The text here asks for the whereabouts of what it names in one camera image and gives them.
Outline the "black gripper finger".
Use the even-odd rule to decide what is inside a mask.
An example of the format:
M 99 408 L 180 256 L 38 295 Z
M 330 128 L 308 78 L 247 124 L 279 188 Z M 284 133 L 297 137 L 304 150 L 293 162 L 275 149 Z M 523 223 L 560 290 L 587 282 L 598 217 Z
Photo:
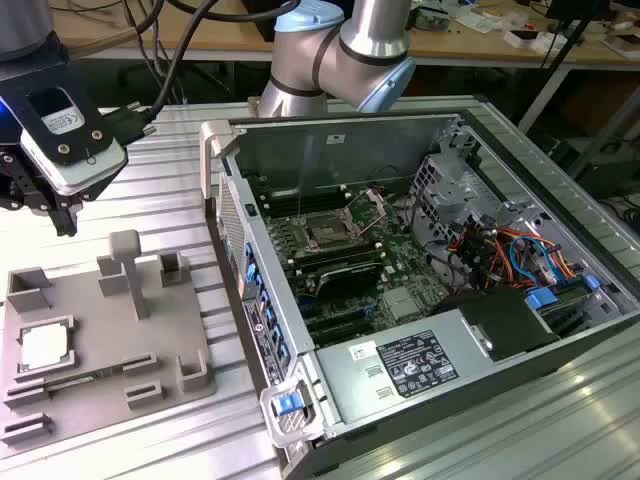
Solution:
M 1 207 L 6 210 L 34 208 L 36 189 L 23 156 L 16 150 L 1 150 Z
M 50 186 L 40 188 L 38 212 L 47 216 L 53 223 L 58 236 L 75 236 L 77 233 L 77 212 L 80 200 L 76 195 L 64 196 Z

